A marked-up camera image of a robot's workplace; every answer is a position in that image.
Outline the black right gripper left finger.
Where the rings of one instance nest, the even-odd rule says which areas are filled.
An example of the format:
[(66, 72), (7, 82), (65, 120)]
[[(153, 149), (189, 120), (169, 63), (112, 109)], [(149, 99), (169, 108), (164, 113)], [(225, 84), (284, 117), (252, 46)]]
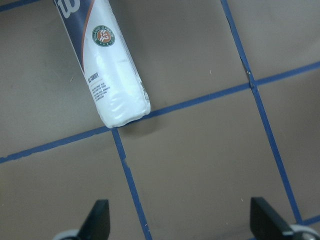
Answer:
[(78, 240), (107, 240), (109, 236), (109, 200), (99, 199), (94, 203), (76, 237)]

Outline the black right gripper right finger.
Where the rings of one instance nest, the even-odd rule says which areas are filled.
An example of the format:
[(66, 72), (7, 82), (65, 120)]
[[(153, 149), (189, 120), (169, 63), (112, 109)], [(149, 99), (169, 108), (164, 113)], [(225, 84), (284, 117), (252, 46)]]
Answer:
[(256, 240), (292, 240), (293, 230), (263, 197), (250, 200), (249, 227)]

